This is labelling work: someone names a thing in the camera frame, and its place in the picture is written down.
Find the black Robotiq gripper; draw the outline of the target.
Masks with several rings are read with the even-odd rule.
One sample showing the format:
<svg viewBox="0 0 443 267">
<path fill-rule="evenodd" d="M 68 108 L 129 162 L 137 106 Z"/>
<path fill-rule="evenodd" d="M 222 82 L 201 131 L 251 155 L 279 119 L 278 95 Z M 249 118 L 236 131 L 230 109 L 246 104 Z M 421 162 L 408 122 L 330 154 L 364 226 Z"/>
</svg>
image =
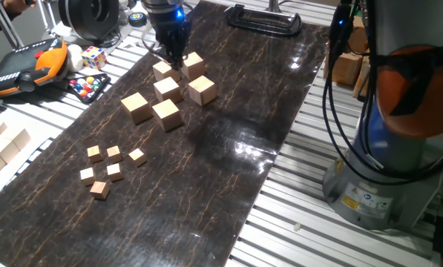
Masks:
<svg viewBox="0 0 443 267">
<path fill-rule="evenodd" d="M 148 14 L 157 41 L 165 48 L 166 61 L 173 69 L 181 70 L 187 54 L 184 52 L 191 31 L 190 14 L 175 7 L 165 13 Z"/>
</svg>

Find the person's hand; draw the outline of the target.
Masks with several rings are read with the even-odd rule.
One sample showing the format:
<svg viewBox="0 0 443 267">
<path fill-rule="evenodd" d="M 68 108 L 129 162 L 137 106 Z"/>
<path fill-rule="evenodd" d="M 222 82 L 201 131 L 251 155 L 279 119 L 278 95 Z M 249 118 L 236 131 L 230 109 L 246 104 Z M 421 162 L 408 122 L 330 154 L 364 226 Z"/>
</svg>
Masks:
<svg viewBox="0 0 443 267">
<path fill-rule="evenodd" d="M 28 8 L 36 6 L 34 0 L 4 0 L 2 4 L 7 14 L 11 15 L 19 15 Z"/>
</svg>

